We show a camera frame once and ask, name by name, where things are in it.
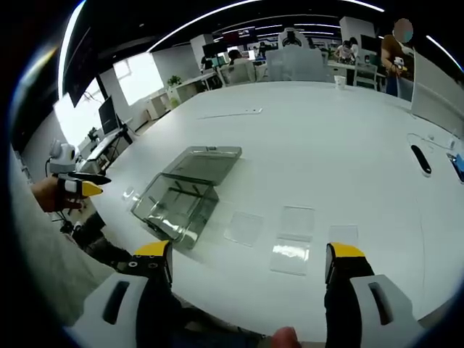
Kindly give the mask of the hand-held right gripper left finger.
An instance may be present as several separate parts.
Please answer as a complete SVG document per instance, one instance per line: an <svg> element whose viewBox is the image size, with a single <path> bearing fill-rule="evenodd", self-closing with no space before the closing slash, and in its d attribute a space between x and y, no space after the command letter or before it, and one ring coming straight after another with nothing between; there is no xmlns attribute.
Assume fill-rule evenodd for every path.
<svg viewBox="0 0 464 348"><path fill-rule="evenodd" d="M173 245L157 241L135 251L84 301L68 329L79 347L170 347L181 322L172 293Z"/></svg>

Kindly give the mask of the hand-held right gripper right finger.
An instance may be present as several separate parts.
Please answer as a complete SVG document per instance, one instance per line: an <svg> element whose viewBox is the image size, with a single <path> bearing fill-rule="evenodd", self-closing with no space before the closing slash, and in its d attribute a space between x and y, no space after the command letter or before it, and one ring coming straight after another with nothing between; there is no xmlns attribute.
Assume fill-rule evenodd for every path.
<svg viewBox="0 0 464 348"><path fill-rule="evenodd" d="M413 305L357 247L326 245L327 347L412 347L423 333Z"/></svg>

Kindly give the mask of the person's left hand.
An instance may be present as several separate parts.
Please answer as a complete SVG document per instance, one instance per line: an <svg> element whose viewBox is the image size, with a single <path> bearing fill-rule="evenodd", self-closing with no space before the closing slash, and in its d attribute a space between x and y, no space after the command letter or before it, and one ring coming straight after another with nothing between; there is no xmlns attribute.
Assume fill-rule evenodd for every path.
<svg viewBox="0 0 464 348"><path fill-rule="evenodd" d="M51 176L34 183L30 189L44 212L82 207L79 196L65 190L64 179Z"/></svg>

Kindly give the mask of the person's right hand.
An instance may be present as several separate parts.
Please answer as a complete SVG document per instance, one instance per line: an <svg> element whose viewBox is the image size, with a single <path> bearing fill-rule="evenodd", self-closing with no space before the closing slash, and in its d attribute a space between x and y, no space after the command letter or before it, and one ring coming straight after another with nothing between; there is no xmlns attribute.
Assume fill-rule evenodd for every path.
<svg viewBox="0 0 464 348"><path fill-rule="evenodd" d="M291 326L279 328L271 337L272 348L301 348L297 333Z"/></svg>

